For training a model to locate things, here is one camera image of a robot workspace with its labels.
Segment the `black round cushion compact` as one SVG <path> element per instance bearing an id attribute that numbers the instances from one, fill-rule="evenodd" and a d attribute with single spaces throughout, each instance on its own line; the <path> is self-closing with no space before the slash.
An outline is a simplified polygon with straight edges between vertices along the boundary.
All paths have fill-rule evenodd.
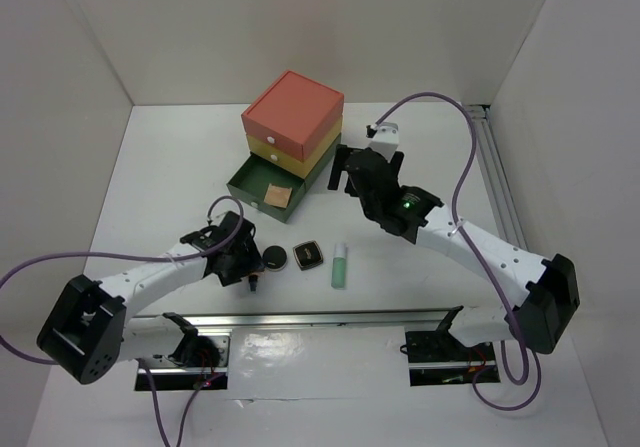
<path id="1" fill-rule="evenodd" d="M 286 250 L 278 245 L 267 247 L 262 254 L 265 269 L 273 272 L 281 271 L 288 262 Z"/>

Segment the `red top drawer unit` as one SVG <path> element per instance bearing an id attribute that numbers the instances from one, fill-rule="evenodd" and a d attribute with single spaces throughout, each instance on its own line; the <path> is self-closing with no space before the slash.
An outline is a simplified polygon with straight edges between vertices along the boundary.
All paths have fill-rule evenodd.
<path id="1" fill-rule="evenodd" d="M 342 116 L 344 94 L 285 71 L 242 114 L 245 133 L 304 161 Z"/>

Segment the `black square gold compact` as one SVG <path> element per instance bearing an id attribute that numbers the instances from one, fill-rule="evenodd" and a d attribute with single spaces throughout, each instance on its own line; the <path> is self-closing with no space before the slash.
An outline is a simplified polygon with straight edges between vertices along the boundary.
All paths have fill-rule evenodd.
<path id="1" fill-rule="evenodd" d="M 301 271 L 320 266 L 324 257 L 315 240 L 303 242 L 293 248 L 294 259 Z"/>

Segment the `mint green bottle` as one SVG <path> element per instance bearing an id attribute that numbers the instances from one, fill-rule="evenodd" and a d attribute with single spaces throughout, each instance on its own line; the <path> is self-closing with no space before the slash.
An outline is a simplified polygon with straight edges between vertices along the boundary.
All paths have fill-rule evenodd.
<path id="1" fill-rule="evenodd" d="M 344 290 L 346 288 L 347 252 L 346 243 L 335 244 L 331 269 L 331 287 L 334 289 Z"/>

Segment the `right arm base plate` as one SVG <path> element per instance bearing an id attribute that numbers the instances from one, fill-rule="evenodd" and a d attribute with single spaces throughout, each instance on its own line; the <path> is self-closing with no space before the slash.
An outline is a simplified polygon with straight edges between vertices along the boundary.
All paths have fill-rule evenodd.
<path id="1" fill-rule="evenodd" d="M 481 343 L 465 347 L 448 333 L 406 331 L 399 351 L 408 361 L 411 387 L 499 383 L 494 347 Z"/>

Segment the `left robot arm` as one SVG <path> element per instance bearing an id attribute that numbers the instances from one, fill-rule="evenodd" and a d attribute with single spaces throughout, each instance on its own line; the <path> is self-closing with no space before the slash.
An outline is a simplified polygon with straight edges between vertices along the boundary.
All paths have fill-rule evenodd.
<path id="1" fill-rule="evenodd" d="M 72 278 L 37 336 L 38 347 L 79 383 L 91 384 L 116 363 L 165 358 L 176 366 L 215 366 L 219 352 L 183 315 L 140 312 L 209 276 L 223 286 L 257 282 L 264 269 L 255 225 L 227 212 L 217 225 L 183 236 L 161 257 L 100 280 Z"/>

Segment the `beige foundation bottle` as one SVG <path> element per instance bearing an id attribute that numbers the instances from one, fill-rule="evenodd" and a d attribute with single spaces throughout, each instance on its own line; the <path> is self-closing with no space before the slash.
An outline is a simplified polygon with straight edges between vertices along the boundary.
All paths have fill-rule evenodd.
<path id="1" fill-rule="evenodd" d="M 252 273 L 248 276 L 249 291 L 251 293 L 257 292 L 260 277 L 261 277 L 260 273 Z"/>

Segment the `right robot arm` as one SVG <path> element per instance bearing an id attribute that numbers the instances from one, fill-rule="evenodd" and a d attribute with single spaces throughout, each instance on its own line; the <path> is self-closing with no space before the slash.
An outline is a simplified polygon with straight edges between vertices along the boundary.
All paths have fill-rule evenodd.
<path id="1" fill-rule="evenodd" d="M 506 305 L 454 308 L 436 336 L 440 354 L 457 359 L 477 344 L 517 336 L 535 353 L 552 353 L 580 305 L 573 262 L 561 254 L 547 259 L 530 253 L 455 219 L 435 195 L 399 184 L 403 157 L 396 152 L 385 159 L 370 148 L 338 145 L 328 187 L 337 189 L 346 174 L 346 193 L 358 198 L 365 217 L 385 232 L 498 281 Z"/>

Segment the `green bottom drawer unit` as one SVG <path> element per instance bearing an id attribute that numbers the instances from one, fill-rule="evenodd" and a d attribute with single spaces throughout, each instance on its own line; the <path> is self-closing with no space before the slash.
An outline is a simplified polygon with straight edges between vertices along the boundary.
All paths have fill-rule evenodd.
<path id="1" fill-rule="evenodd" d="M 249 158 L 228 181 L 227 188 L 230 194 L 238 200 L 247 205 L 252 205 L 257 210 L 279 222 L 286 223 L 322 171 L 333 160 L 336 146 L 340 141 L 341 135 L 338 134 L 318 163 L 304 178 L 298 177 L 251 153 Z M 266 203 L 265 196 L 270 185 L 291 190 L 286 207 L 281 208 Z"/>

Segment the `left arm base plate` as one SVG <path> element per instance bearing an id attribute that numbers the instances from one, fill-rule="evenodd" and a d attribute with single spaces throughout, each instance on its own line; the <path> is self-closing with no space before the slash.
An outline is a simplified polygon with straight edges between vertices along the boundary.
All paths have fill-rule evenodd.
<path id="1" fill-rule="evenodd" d="M 144 362 L 160 392 L 223 391 L 228 388 L 230 346 L 229 332 L 204 331 L 188 360 L 154 355 Z"/>

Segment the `beige square palette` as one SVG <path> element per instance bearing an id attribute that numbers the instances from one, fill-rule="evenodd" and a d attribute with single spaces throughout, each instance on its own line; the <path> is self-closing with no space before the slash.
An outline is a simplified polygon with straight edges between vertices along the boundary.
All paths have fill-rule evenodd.
<path id="1" fill-rule="evenodd" d="M 264 195 L 264 203 L 276 208 L 286 209 L 289 205 L 292 192 L 293 189 L 291 187 L 269 184 Z"/>

